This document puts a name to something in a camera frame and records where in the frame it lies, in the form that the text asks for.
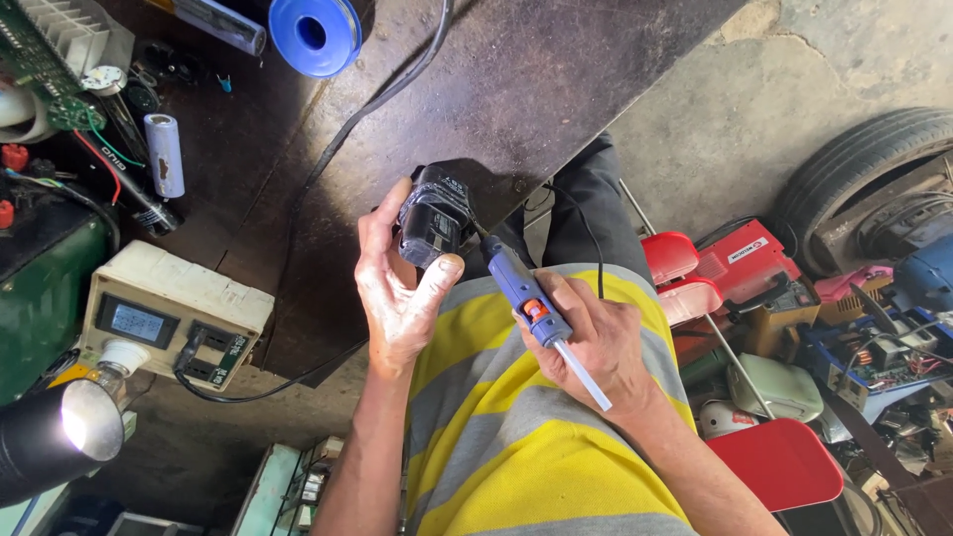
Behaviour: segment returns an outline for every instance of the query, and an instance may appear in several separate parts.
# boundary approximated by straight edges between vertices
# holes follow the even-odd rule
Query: yellow and gray striped shirt
[[[550,269],[595,287],[595,265]],[[655,289],[618,266],[603,286],[641,308],[642,359],[694,427]],[[460,283],[440,307],[411,384],[407,533],[695,534],[632,447],[542,377],[509,311],[492,278]]]

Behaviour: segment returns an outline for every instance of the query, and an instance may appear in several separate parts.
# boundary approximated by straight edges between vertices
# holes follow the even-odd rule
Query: black battery pack
[[[427,166],[397,216],[400,256],[426,269],[441,255],[459,254],[476,231],[470,190],[442,168]]]

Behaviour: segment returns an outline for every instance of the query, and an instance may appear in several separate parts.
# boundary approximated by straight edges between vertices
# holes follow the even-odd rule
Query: tire
[[[908,173],[910,170],[898,170],[905,164],[915,165],[912,163],[950,149],[953,110],[943,108],[896,110],[834,138],[791,175],[775,201],[775,214],[798,238],[795,261],[815,275],[836,275],[837,268],[812,250],[815,229],[841,208],[868,195],[862,189],[878,178],[887,182],[873,187],[880,188]],[[889,175],[893,170],[898,170],[896,176]]]

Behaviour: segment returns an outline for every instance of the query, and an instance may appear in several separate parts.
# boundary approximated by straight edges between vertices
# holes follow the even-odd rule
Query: red welding machine
[[[699,252],[694,275],[715,282],[724,308],[744,313],[780,298],[801,276],[784,246],[752,220]]]

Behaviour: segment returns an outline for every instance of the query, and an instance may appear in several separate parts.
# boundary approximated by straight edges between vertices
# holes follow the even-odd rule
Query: black pants
[[[606,264],[628,268],[651,281],[639,236],[625,212],[618,186],[620,177],[612,137],[602,133],[556,173],[553,185],[578,203],[596,236]],[[579,218],[579,209],[563,194],[554,192],[554,195],[556,199],[542,265],[598,262],[596,246]],[[523,237],[523,216],[523,208],[517,208],[491,233],[516,250],[523,263],[533,269],[537,267]],[[466,269],[461,281],[490,275],[478,248],[471,250],[464,260]]]

